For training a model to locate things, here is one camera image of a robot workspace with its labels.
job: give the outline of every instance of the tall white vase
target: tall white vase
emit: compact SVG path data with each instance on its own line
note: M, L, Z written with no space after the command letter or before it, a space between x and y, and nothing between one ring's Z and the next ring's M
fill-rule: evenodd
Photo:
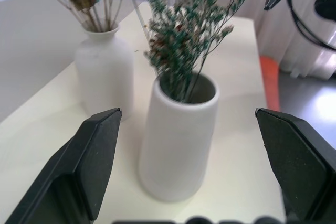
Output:
M85 31L75 54L81 93L89 115L121 108L122 121L133 111L134 56L117 37L116 27L105 33Z
M200 188L216 121L219 89L200 76L194 97L176 102L163 93L157 78L141 146L139 178L144 189L163 201L179 201Z

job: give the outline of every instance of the orange object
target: orange object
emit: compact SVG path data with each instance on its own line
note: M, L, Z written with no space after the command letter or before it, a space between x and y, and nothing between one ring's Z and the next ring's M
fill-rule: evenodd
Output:
M279 65L267 56L260 56L267 108L280 111Z

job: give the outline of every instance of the white table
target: white table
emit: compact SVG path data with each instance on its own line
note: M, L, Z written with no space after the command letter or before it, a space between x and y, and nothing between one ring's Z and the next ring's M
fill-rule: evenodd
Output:
M140 10L146 19L150 17L147 3ZM234 31L208 57L204 68L221 90L204 183L191 199L167 204L148 196L137 180L138 150L155 74L143 56L148 46L135 12L121 22L118 36L135 51L135 111L120 125L110 181L95 223L184 222L194 215L245 223L269 215L284 221L280 188L254 118L255 108L266 103L253 22L233 18L232 23ZM86 118L71 64L0 124L0 223Z

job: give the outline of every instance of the gray floor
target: gray floor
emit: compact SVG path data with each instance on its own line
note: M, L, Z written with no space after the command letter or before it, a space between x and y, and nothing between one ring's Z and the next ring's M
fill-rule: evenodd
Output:
M336 148L336 77L328 81L280 73L281 111L306 120Z

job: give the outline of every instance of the white curtain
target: white curtain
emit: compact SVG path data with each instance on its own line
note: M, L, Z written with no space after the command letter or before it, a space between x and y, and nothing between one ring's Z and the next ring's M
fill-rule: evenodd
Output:
M293 77L315 76L328 80L336 71L336 54L312 45L296 30L286 0L264 11L266 0L246 0L237 16L255 22L260 55L276 60ZM293 0L298 15L320 38L336 45L336 26L314 12L315 0Z

